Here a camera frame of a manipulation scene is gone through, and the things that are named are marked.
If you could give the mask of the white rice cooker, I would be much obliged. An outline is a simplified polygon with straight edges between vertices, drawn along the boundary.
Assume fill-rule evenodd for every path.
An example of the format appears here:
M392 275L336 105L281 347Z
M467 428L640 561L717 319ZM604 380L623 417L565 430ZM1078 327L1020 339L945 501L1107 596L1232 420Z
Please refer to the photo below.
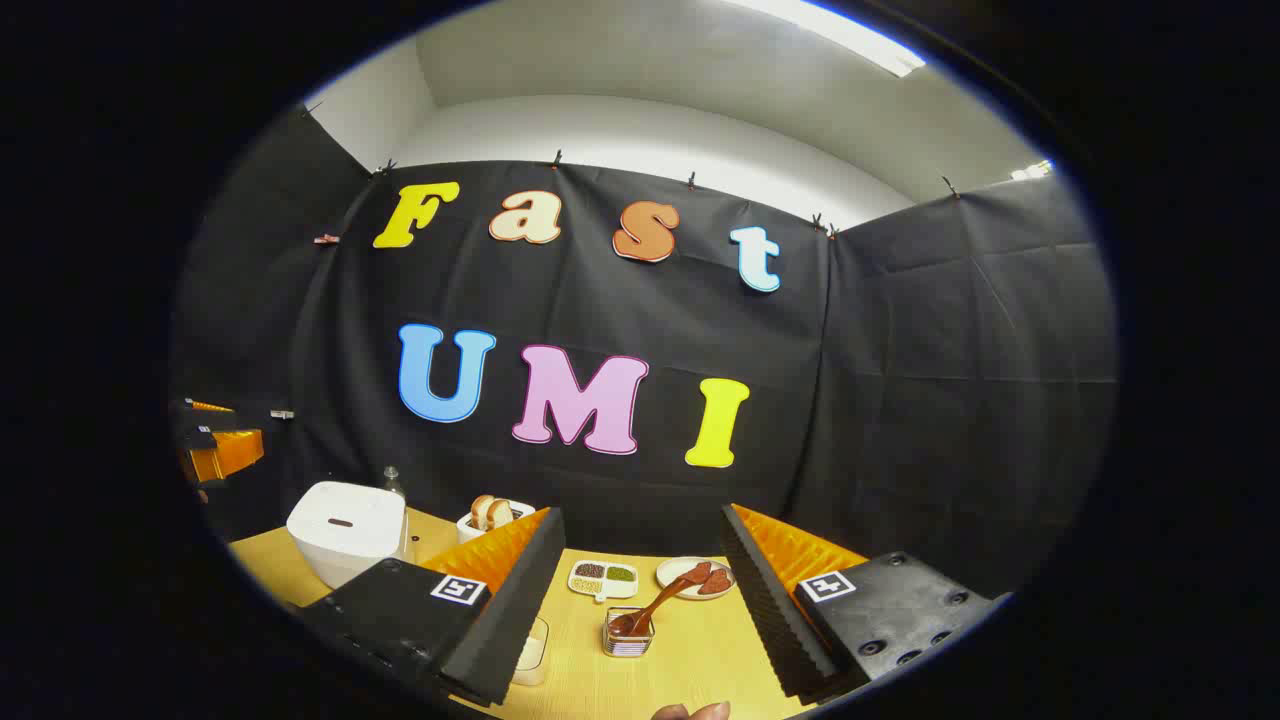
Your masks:
M388 489L323 480L291 510L285 529L315 575L339 588L385 559L410 560L404 498Z

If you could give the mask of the white toaster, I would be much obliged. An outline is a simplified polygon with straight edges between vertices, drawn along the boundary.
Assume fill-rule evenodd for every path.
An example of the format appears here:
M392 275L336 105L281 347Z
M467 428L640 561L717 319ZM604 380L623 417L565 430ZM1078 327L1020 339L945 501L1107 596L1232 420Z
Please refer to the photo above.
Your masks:
M515 520L513 521L516 521L516 520L518 520L521 518L525 518L525 516L530 516L530 515L532 515L535 512L535 507L531 506L531 505L522 503L520 501L513 501L513 500L509 500L509 498L507 498L507 500L509 501L511 507L515 511ZM479 532L479 530L475 530L470 525L470 507L468 507L468 511L462 518L458 519L458 521L456 523L456 528L457 528L457 534L458 534L458 542L461 544L466 543L466 542L470 542L472 539L476 539L476 538L486 534L488 532L490 532L490 530L488 530L488 532Z

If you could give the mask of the ceiling light strip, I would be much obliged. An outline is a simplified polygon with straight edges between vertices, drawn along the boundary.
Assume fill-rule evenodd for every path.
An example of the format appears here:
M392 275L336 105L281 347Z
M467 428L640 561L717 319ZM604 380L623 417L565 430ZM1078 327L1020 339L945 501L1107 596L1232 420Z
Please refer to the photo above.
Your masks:
M925 67L911 49L856 20L808 0L723 0L820 36L896 78Z

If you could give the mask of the brown wooden spoon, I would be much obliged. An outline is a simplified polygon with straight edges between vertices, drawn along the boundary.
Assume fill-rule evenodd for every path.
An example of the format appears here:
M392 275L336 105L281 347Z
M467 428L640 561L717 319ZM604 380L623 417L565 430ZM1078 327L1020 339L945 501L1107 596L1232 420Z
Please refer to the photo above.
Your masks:
M700 583L687 577L678 577L669 583L648 606L637 611L622 614L608 621L605 633L609 638L644 638L652 635L650 625L654 612L668 600L681 592L699 587Z

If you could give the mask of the metal wire chopstick holder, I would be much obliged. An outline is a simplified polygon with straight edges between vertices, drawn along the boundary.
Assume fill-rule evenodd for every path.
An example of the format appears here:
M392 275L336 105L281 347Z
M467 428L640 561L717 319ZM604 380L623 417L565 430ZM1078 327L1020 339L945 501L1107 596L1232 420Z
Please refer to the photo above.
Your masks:
M640 607L611 606L605 611L605 620L602 624L602 648L611 657L639 657L649 651L652 642L657 637L657 621L648 620L646 630L639 635L622 635L612 629L613 620L631 612L639 612Z

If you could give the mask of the black backdrop cloth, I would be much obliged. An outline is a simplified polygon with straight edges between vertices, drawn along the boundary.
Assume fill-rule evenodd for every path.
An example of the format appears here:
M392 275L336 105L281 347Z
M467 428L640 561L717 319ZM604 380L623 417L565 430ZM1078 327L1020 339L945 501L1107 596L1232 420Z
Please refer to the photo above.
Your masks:
M627 170L372 174L291 117L191 245L173 386L294 413L215 502L233 538L392 465L413 509L557 506L581 550L710 552L740 503L1001 594L1094 479L1114 314L1094 227L1051 177L826 236Z

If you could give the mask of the white divided dish of beans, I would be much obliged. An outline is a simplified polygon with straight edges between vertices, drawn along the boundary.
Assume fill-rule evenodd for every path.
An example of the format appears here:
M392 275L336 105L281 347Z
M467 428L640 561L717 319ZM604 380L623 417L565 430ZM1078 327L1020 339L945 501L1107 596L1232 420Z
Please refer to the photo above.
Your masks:
M607 600L628 600L639 592L636 568L602 560L577 561L566 580L575 593L586 594L598 603Z

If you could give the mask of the clear container of rice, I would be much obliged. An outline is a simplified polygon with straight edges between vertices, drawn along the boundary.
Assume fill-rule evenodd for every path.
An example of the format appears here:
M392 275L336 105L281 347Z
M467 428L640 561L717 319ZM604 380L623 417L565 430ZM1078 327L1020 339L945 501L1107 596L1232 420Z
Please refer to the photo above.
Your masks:
M540 616L535 618L515 666L513 685L536 687L545 682L549 634L549 624Z

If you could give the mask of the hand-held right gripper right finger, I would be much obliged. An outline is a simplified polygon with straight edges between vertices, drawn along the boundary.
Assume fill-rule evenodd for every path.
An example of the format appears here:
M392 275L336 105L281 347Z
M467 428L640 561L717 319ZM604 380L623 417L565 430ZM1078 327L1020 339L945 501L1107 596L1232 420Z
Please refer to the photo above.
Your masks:
M822 705L928 659L1000 601L904 551L864 557L724 505L721 544L787 697Z

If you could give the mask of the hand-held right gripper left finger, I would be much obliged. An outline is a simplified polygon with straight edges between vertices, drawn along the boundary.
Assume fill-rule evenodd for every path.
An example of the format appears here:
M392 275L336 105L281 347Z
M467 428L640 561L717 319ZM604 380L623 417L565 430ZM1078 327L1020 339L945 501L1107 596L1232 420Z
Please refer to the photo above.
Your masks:
M300 620L419 694L502 705L563 550L562 511L538 510L424 565L383 559Z

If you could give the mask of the white round plate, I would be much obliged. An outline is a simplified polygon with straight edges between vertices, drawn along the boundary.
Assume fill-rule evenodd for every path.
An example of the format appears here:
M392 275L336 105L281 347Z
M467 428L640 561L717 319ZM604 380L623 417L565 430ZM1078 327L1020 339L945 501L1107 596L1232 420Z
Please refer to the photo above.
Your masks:
M719 597L727 596L732 589L736 588L736 585L737 585L736 577L732 573L732 569L730 568L730 565L727 562L722 562L722 561L716 560L716 559L704 559L704 557L696 557L696 556L682 556L682 557L675 557L675 559L666 560L664 562L662 562L657 568L657 570L655 570L655 580L658 582L658 584L660 585L660 588L666 588L677 577L680 577L681 574L684 574L685 571L687 571L695 564L703 562L703 561L710 561L710 564L713 566L713 570L717 569L717 568L727 568L730 570L731 577L733 578L733 587L731 589L728 589L727 592L724 592L723 594L719 594L719 596L700 596L698 593L699 587L694 587L694 588L686 589L686 591L681 592L680 594L677 594L678 598L690 600L690 601L694 601L694 600L696 600L696 601L717 600Z

